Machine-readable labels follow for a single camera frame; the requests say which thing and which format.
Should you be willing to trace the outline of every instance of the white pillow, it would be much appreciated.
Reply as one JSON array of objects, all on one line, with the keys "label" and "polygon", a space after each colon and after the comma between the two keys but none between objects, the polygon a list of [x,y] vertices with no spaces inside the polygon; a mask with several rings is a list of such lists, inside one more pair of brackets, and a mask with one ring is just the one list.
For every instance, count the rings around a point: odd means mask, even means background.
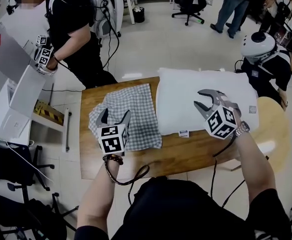
[{"label": "white pillow", "polygon": [[204,129],[205,119],[195,108],[194,101],[202,102],[209,108],[212,100],[198,94],[202,89],[225,93],[230,101],[239,105],[241,119],[248,123],[251,130],[259,127],[257,95],[249,84],[247,74],[161,68],[159,77],[156,113],[161,135]]}]

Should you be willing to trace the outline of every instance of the floor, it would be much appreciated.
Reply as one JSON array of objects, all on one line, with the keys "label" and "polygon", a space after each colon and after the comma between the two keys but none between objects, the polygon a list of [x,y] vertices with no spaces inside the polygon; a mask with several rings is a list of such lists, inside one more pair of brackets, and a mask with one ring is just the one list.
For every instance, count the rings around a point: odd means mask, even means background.
[{"label": "floor", "polygon": [[[193,70],[234,70],[234,64],[241,58],[240,43],[242,38],[259,29],[259,26],[250,20],[246,20],[242,31],[238,32],[234,39],[230,39],[224,31],[218,34],[209,27],[215,23],[223,0],[214,0],[213,6],[207,6],[201,16],[206,20],[204,25],[191,19],[189,26],[184,25],[182,18],[171,18],[171,13],[178,10],[172,9],[172,4],[166,1],[143,3],[145,7],[146,21],[144,23],[130,24],[129,16],[124,17],[122,37],[117,53],[109,64],[109,71],[114,74],[119,82],[132,79],[153,77],[158,75],[160,67],[174,69]],[[108,42],[105,40],[101,51],[102,61],[108,58]],[[116,47],[115,37],[111,39],[111,53]],[[83,86],[65,68],[59,68],[55,74],[55,90],[82,90]],[[72,112],[69,126],[69,146],[67,154],[61,152],[61,136],[50,129],[33,123],[31,139],[37,145],[43,146],[42,164],[54,164],[55,169],[46,169],[43,172],[53,180],[47,182],[51,192],[35,184],[28,188],[29,196],[36,198],[45,204],[51,202],[51,193],[60,193],[59,201],[63,209],[71,209],[79,205],[80,200],[88,188],[91,180],[81,179],[79,164],[79,115],[80,92],[55,92],[51,104],[56,109],[63,111],[69,108]],[[288,88],[289,107],[287,117],[290,120],[291,144],[292,144],[292,79]],[[241,170],[229,172],[220,165],[217,169],[214,185],[214,199],[222,204],[230,192],[242,181]],[[213,168],[205,168],[196,171],[172,175],[172,178],[189,180],[199,184],[208,191],[211,185]],[[133,188],[133,193],[148,179],[139,180]],[[279,196],[286,212],[292,207],[292,147],[286,160],[285,167],[276,173],[276,182]],[[109,236],[112,237],[122,225],[125,212],[129,207],[127,193],[129,186],[116,186],[115,199],[108,217]],[[0,180],[0,195],[12,200],[22,202],[20,191],[10,192],[6,182]],[[248,194],[245,185],[241,186],[231,197],[226,209],[245,218],[248,214]],[[70,223],[75,225],[75,216],[69,217]],[[68,231],[68,238],[73,239],[73,232]],[[15,239],[9,235],[7,240]]]}]

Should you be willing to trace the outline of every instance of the black trash bin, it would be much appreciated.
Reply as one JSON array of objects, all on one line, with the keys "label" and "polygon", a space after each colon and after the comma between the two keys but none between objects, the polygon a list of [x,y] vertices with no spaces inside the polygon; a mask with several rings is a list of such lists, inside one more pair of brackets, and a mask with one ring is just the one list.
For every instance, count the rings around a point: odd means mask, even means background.
[{"label": "black trash bin", "polygon": [[145,21],[145,8],[144,7],[135,7],[132,10],[135,18],[135,22],[142,23]]}]

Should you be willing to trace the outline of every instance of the metal watch strap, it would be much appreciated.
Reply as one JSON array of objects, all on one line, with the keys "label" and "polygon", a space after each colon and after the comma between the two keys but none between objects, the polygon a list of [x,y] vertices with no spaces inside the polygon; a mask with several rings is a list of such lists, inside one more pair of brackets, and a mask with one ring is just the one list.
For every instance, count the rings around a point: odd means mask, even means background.
[{"label": "metal watch strap", "polygon": [[236,139],[241,134],[249,133],[249,132],[250,132],[250,128],[249,128],[248,124],[245,121],[242,121],[241,125],[231,134],[230,138],[231,139]]}]

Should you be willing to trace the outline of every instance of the checkered cloth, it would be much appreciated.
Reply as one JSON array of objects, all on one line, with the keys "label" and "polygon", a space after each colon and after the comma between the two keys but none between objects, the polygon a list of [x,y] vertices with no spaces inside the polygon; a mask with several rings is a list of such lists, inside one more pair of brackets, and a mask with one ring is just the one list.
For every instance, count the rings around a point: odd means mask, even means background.
[{"label": "checkered cloth", "polygon": [[131,111],[126,151],[160,149],[162,138],[158,131],[158,122],[152,103],[150,85],[142,84],[108,93],[104,101],[89,114],[89,129],[97,135],[96,120],[100,113],[108,108],[108,124],[118,123],[127,110]]}]

